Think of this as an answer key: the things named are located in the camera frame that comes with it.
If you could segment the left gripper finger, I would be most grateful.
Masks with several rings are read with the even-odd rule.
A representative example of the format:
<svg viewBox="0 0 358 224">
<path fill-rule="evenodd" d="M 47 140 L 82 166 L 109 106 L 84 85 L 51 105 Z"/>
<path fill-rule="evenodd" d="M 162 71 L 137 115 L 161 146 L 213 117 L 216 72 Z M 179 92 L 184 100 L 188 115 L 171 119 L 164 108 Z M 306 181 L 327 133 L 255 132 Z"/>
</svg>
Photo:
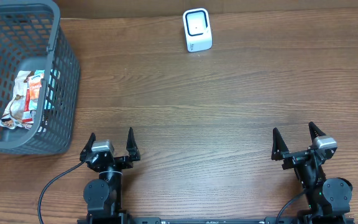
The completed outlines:
<svg viewBox="0 0 358 224">
<path fill-rule="evenodd" d="M 132 127 L 129 128 L 126 150 L 129 153 L 129 158 L 131 161 L 140 160 L 140 152 L 135 141 L 134 130 Z"/>
<path fill-rule="evenodd" d="M 80 153 L 80 161 L 81 162 L 85 162 L 87 160 L 87 158 L 92 154 L 92 146 L 93 143 L 96 140 L 96 135 L 95 133 L 91 133 L 88 142 L 86 143 L 85 147 L 83 148 L 83 150 Z"/>
</svg>

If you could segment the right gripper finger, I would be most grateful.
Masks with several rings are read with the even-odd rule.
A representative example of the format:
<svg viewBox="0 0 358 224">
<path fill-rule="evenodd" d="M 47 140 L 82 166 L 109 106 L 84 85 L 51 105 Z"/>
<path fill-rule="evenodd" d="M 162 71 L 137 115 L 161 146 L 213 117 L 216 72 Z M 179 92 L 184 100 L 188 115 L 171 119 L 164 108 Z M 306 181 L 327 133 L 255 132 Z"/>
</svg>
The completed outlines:
<svg viewBox="0 0 358 224">
<path fill-rule="evenodd" d="M 317 137 L 325 136 L 326 134 L 320 130 L 314 122 L 310 121 L 308 123 L 311 140 L 314 141 Z"/>
<path fill-rule="evenodd" d="M 274 128 L 272 132 L 273 132 L 273 145 L 272 145 L 271 160 L 279 161 L 284 158 L 285 154 L 289 153 L 289 150 L 278 128 Z"/>
</svg>

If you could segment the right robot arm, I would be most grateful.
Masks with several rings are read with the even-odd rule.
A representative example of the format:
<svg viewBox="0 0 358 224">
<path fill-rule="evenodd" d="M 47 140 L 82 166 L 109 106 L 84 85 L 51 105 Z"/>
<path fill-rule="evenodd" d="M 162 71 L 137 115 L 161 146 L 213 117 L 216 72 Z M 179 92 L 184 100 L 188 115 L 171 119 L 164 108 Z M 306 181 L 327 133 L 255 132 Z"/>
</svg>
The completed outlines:
<svg viewBox="0 0 358 224">
<path fill-rule="evenodd" d="M 271 160 L 282 161 L 282 169 L 292 169 L 300 181 L 302 191 L 288 201 L 274 219 L 275 223 L 353 223 L 345 214 L 351 210 L 353 186 L 345 178 L 328 179 L 323 164 L 337 150 L 337 141 L 320 130 L 314 122 L 308 123 L 311 145 L 304 151 L 290 152 L 279 130 L 272 130 Z M 283 218 L 284 211 L 302 196 L 309 209 L 300 210 L 296 217 Z"/>
</svg>

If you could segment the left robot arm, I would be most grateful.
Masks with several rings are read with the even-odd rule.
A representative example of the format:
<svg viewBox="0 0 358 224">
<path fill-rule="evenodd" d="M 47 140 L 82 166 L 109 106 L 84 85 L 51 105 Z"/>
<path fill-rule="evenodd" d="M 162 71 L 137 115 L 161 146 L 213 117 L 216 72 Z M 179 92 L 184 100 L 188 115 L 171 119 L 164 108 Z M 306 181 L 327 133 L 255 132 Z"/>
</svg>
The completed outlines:
<svg viewBox="0 0 358 224">
<path fill-rule="evenodd" d="M 122 171 L 133 168 L 140 160 L 140 152 L 135 142 L 134 131 L 129 129 L 126 156 L 114 156 L 110 140 L 96 140 L 92 133 L 80 153 L 80 161 L 96 173 L 98 178 L 88 182 L 83 191 L 87 204 L 87 214 L 78 224 L 134 224 L 134 218 L 122 208 Z"/>
</svg>

